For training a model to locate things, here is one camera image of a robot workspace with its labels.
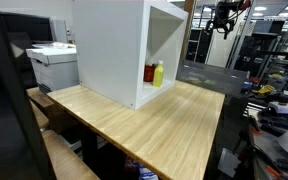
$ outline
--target box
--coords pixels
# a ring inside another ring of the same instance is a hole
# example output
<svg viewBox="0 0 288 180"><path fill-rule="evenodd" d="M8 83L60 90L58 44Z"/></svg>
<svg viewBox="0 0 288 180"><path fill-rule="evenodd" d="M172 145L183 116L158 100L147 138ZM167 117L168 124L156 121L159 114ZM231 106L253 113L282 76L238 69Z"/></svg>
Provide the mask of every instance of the box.
<svg viewBox="0 0 288 180"><path fill-rule="evenodd" d="M138 109L175 83L187 13L165 1L73 1L81 85ZM164 61L160 88L145 64Z"/></svg>
<svg viewBox="0 0 288 180"><path fill-rule="evenodd" d="M27 49L40 89L55 91L79 84L76 49Z"/></svg>

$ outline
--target white shelf unit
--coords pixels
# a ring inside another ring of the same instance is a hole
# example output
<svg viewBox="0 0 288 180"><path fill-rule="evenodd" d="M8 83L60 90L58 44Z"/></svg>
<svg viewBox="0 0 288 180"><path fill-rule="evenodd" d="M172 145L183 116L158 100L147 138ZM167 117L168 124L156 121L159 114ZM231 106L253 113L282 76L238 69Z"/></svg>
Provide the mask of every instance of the white shelf unit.
<svg viewBox="0 0 288 180"><path fill-rule="evenodd" d="M73 1L81 85L138 109L175 82L187 13L165 0ZM143 82L164 61L161 87Z"/></svg>

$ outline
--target ceiling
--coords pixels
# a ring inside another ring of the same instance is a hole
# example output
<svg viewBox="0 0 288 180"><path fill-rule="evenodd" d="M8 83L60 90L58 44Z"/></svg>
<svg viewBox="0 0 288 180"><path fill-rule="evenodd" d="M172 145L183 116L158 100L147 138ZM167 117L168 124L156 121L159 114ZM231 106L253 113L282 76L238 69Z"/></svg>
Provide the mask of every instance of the ceiling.
<svg viewBox="0 0 288 180"><path fill-rule="evenodd" d="M184 1L180 0L169 0L173 1L172 3L180 8L184 8ZM214 5L215 0L197 0L195 13L201 14L203 5ZM288 7L288 0L257 0L256 7L266 7L264 11L256 11L256 13L263 14L262 16L255 17L252 19L263 19L264 16L278 16L280 13L288 13L288 10L285 10ZM210 18L211 12L204 12L203 18Z"/></svg>

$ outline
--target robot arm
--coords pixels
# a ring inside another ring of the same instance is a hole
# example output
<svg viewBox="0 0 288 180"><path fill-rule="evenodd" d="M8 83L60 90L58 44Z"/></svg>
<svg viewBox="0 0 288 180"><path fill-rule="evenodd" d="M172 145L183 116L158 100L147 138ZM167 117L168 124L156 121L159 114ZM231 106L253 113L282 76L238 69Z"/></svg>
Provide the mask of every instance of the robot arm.
<svg viewBox="0 0 288 180"><path fill-rule="evenodd" d="M206 31L210 32L213 29L216 29L218 32L219 29L223 29L224 39L227 38L227 35L234 30L234 26L238 20L238 16L247 8L251 6L250 0L240 0L238 2L219 2L215 9L215 17L213 20L209 20L206 24ZM235 12L232 16L229 16L230 11Z"/></svg>

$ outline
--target yellow bottle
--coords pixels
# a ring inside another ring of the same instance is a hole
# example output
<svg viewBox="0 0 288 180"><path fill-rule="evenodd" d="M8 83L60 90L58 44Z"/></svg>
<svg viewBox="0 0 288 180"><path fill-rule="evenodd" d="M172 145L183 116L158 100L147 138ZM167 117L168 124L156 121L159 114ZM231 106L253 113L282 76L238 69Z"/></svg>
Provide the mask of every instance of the yellow bottle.
<svg viewBox="0 0 288 180"><path fill-rule="evenodd" d="M154 71L153 86L161 87L163 81L163 74L164 74L163 61L158 61L158 65Z"/></svg>

